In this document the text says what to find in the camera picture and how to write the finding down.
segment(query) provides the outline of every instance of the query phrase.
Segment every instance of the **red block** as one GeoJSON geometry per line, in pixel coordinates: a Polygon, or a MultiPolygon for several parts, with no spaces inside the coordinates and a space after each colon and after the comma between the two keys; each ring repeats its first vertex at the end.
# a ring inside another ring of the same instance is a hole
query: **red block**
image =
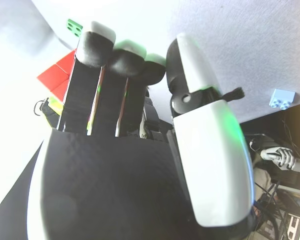
{"type": "Polygon", "coordinates": [[[64,97],[67,91],[69,79],[61,83],[56,89],[51,91],[55,97],[57,97],[61,102],[64,101],[64,97]]]}
{"type": "Polygon", "coordinates": [[[68,75],[71,74],[72,67],[75,63],[75,50],[70,52],[64,58],[60,59],[56,64],[68,75]]]}
{"type": "Polygon", "coordinates": [[[41,73],[37,79],[42,82],[50,90],[50,92],[52,92],[64,81],[68,80],[69,75],[56,64],[54,64],[46,71],[41,73]]]}

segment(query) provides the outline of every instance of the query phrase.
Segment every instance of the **white robot hand in background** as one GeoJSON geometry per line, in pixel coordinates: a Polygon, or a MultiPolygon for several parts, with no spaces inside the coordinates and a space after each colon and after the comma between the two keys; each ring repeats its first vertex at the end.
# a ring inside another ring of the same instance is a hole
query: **white robot hand in background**
{"type": "Polygon", "coordinates": [[[294,170],[296,164],[296,158],[290,148],[287,147],[271,147],[264,149],[260,154],[263,160],[273,161],[278,167],[286,165],[288,170],[294,170]]]}

